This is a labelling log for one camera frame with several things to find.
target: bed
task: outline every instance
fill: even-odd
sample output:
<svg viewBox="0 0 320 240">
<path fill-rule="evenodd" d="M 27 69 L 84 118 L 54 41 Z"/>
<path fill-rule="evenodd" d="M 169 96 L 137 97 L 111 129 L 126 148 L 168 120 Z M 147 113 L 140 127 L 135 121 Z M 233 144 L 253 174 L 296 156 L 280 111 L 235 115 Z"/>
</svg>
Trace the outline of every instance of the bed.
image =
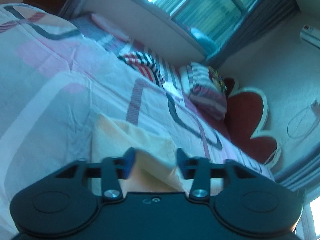
<svg viewBox="0 0 320 240">
<path fill-rule="evenodd" d="M 24 4 L 0 6 L 2 239 L 17 233 L 9 212 L 17 192 L 74 160 L 92 160 L 92 131 L 101 115 L 169 136 L 190 156 L 213 163 L 233 159 L 273 179 L 268 168 L 232 145 L 185 103 L 120 61 L 110 43 L 96 41 L 73 23 Z M 122 49 L 132 46 L 152 54 L 166 82 L 175 82 L 179 89 L 179 77 L 170 64 L 136 41 L 122 44 Z M 211 194 L 220 190 L 212 187 Z"/>
</svg>

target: striped bed sheet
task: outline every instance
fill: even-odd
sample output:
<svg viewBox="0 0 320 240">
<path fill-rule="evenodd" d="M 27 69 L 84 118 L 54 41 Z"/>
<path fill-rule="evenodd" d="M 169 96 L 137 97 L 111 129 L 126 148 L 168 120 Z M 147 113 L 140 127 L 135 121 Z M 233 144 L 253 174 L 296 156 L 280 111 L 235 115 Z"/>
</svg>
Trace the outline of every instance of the striped bed sheet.
<svg viewBox="0 0 320 240">
<path fill-rule="evenodd" d="M 105 50 L 113 52 L 116 55 L 130 51 L 139 51 L 150 54 L 155 59 L 164 80 L 166 82 L 171 82 L 176 89 L 181 90 L 180 75 L 177 69 L 141 42 L 133 40 L 130 43 L 126 43 L 119 40 L 98 27 L 91 20 L 91 14 L 80 16 L 70 20 L 70 22 L 75 25 L 85 37 L 95 40 Z"/>
</svg>

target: bedspread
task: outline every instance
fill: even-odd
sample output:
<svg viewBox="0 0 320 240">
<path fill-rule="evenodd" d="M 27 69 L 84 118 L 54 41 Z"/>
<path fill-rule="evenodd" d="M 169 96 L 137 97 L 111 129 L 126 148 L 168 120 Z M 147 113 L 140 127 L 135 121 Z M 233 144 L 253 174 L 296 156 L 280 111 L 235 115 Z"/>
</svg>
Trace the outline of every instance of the bedspread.
<svg viewBox="0 0 320 240">
<path fill-rule="evenodd" d="M 91 159 L 99 114 L 170 136 L 191 156 L 233 159 L 272 179 L 266 167 L 66 20 L 1 5 L 0 47 L 3 239 L 17 232 L 9 213 L 17 192 L 76 159 Z"/>
</svg>

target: window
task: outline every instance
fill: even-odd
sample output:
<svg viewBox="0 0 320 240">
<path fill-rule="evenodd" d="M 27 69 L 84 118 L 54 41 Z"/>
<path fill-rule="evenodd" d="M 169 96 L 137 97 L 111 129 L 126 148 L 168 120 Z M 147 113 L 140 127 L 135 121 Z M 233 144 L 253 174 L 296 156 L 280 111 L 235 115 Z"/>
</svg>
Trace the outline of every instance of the window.
<svg viewBox="0 0 320 240">
<path fill-rule="evenodd" d="M 212 53 L 233 33 L 254 0 L 148 0 Z"/>
<path fill-rule="evenodd" d="M 315 225 L 316 235 L 320 235 L 320 197 L 310 202 L 310 208 Z"/>
</svg>

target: power cord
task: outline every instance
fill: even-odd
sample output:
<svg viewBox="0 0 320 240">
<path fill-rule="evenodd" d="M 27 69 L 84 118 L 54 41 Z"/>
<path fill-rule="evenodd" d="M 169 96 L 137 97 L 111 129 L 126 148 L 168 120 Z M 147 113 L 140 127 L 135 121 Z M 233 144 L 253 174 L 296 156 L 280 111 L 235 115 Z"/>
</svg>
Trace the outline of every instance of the power cord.
<svg viewBox="0 0 320 240">
<path fill-rule="evenodd" d="M 289 141 L 289 139 L 300 139 L 300 138 L 306 138 L 310 135 L 310 133 L 318 126 L 318 124 L 320 123 L 320 118 L 317 117 L 317 119 L 315 120 L 315 122 L 312 124 L 312 126 L 309 128 L 309 130 L 304 133 L 304 134 L 301 134 L 301 135 L 298 135 L 298 136 L 294 136 L 293 134 L 298 130 L 299 126 L 301 125 L 302 121 L 304 120 L 304 118 L 306 117 L 307 113 L 309 112 L 309 110 L 311 110 L 311 106 L 307 106 L 305 108 L 303 108 L 302 110 L 300 110 L 294 117 L 292 117 L 292 119 L 288 122 L 288 125 L 287 125 L 287 135 L 288 135 L 288 138 L 269 156 L 269 158 L 264 162 L 264 164 L 267 164 L 272 158 L 273 156 L 278 153 L 278 151 L 281 151 L 282 150 L 282 147 Z M 304 116 L 301 118 L 301 120 L 299 121 L 296 129 L 294 130 L 294 132 L 291 134 L 289 132 L 289 126 L 290 124 L 300 115 L 302 114 L 304 111 L 305 114 Z"/>
</svg>

